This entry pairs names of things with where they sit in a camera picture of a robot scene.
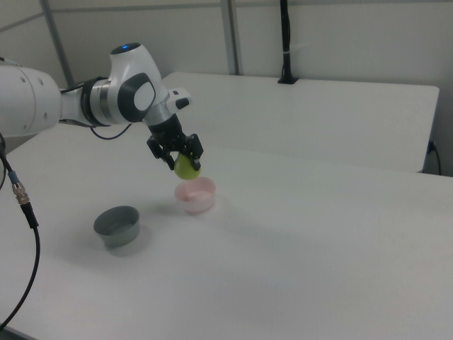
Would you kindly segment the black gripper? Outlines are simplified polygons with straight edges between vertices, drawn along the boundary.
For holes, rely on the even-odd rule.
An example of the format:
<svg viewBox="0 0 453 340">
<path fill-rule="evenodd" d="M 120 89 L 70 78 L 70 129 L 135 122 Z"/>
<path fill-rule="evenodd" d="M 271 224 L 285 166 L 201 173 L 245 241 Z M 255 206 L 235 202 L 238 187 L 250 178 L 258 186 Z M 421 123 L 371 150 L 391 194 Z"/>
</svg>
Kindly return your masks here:
<svg viewBox="0 0 453 340">
<path fill-rule="evenodd" d="M 195 171 L 201 169 L 200 158 L 204 152 L 197 134 L 184 135 L 176 114 L 157 125 L 149 125 L 151 137 L 147 146 L 156 159 L 163 160 L 170 170 L 174 170 L 175 160 L 166 147 L 178 147 L 177 164 L 190 165 Z"/>
</svg>

